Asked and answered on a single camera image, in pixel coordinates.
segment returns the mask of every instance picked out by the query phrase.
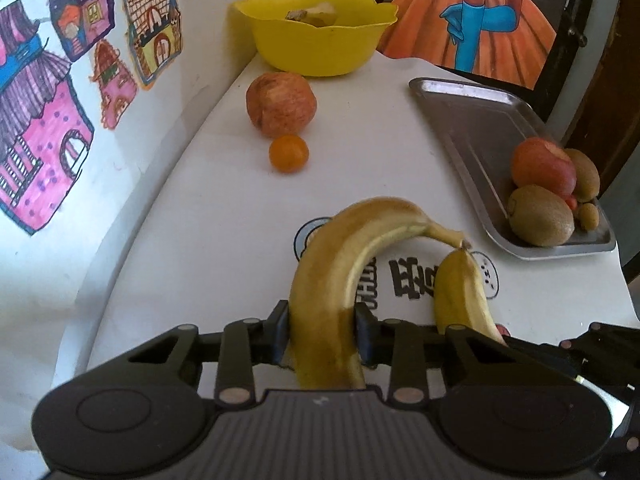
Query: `small orange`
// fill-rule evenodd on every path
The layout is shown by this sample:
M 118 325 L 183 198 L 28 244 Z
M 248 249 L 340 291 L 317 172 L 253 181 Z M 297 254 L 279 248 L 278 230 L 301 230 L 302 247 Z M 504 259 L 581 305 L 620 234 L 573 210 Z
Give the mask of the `small orange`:
M 269 146 L 269 160 L 282 173 L 300 171 L 309 160 L 309 148 L 297 135 L 283 135 Z

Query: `plastic bowl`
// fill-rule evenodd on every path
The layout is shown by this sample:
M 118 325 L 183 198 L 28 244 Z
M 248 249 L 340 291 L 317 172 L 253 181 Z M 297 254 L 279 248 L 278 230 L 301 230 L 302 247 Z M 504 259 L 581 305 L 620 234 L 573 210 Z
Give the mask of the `plastic bowl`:
M 285 20 L 290 10 L 330 2 L 338 19 L 329 27 Z M 251 21 L 255 45 L 271 65 L 306 76 L 353 72 L 375 52 L 398 7 L 375 0 L 241 0 L 234 4 Z

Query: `stainless steel tray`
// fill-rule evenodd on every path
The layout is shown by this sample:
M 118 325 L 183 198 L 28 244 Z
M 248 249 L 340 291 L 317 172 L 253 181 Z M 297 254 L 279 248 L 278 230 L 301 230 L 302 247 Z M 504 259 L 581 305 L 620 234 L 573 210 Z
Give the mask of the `stainless steel tray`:
M 473 83 L 418 78 L 409 83 L 420 108 L 462 177 L 487 234 L 523 260 L 543 260 L 612 251 L 616 237 L 600 205 L 600 225 L 576 228 L 554 248 L 533 247 L 509 227 L 506 204 L 515 184 L 511 154 L 526 137 L 547 137 L 545 125 L 524 101 L 502 90 Z

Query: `peeled banana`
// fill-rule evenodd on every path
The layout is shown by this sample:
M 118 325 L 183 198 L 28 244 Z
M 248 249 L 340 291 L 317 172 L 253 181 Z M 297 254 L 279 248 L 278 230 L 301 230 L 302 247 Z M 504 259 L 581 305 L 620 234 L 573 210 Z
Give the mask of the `peeled banana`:
M 505 344 L 491 318 L 478 264 L 467 250 L 453 251 L 438 267 L 433 307 L 441 334 L 447 326 L 461 324 Z
M 418 236 L 468 246 L 462 232 L 445 229 L 401 198 L 356 203 L 318 230 L 300 258 L 289 295 L 289 351 L 300 387 L 364 388 L 353 333 L 358 280 L 377 252 Z
M 314 27 L 329 27 L 338 19 L 335 7 L 329 2 L 321 2 L 308 9 L 290 10 L 285 20 L 308 23 Z

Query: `kiwi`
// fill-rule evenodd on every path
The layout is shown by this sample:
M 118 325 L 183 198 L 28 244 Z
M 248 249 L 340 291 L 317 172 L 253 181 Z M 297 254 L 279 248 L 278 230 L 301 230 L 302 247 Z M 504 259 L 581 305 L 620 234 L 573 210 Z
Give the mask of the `kiwi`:
M 600 224 L 600 213 L 595 204 L 582 204 L 578 208 L 578 220 L 585 231 L 595 231 Z
M 583 152 L 567 148 L 564 150 L 575 166 L 576 183 L 574 196 L 578 202 L 593 200 L 600 192 L 600 175 L 596 165 Z
M 516 236 L 537 247 L 562 245 L 574 233 L 574 215 L 569 206 L 540 186 L 523 186 L 511 193 L 507 213 Z

